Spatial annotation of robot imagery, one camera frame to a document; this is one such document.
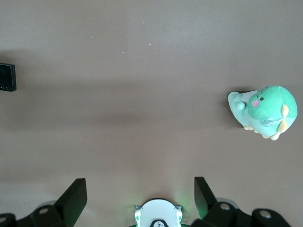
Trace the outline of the green dinosaur plush toy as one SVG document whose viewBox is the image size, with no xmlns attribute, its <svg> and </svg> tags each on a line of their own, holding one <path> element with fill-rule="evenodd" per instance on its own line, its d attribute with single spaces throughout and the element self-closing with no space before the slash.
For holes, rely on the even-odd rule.
<svg viewBox="0 0 303 227">
<path fill-rule="evenodd" d="M 291 127 L 298 115 L 295 98 L 282 86 L 244 93 L 233 91 L 227 100 L 233 116 L 245 130 L 273 141 Z"/>
</svg>

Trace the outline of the brown table cover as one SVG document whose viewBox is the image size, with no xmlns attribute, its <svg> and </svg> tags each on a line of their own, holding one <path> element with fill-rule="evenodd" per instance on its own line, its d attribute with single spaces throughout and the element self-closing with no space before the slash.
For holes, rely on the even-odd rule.
<svg viewBox="0 0 303 227">
<path fill-rule="evenodd" d="M 303 227 L 303 0 L 0 0 L 0 213 L 22 218 L 76 178 L 75 227 L 128 227 L 162 197 L 199 218 L 194 178 Z M 282 86 L 298 115 L 273 141 L 233 92 Z"/>
</svg>

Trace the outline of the black phone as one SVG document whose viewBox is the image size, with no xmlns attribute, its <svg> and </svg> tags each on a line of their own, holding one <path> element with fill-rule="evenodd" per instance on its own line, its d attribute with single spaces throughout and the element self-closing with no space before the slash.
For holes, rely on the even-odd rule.
<svg viewBox="0 0 303 227">
<path fill-rule="evenodd" d="M 8 92 L 17 90 L 15 65 L 0 62 L 0 90 Z"/>
</svg>

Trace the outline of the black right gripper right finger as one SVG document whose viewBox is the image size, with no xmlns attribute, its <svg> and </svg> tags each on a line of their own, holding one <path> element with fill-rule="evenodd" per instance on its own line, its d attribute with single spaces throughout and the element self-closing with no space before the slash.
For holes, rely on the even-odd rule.
<svg viewBox="0 0 303 227">
<path fill-rule="evenodd" d="M 250 215 L 227 200 L 216 199 L 204 177 L 195 177 L 194 198 L 200 218 L 190 227 L 253 227 Z"/>
</svg>

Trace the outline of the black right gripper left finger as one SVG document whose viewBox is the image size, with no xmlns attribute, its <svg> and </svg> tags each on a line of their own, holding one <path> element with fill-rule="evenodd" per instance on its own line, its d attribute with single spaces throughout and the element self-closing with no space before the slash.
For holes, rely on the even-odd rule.
<svg viewBox="0 0 303 227">
<path fill-rule="evenodd" d="M 86 179 L 76 179 L 53 205 L 16 221 L 16 227 L 74 227 L 87 204 Z"/>
</svg>

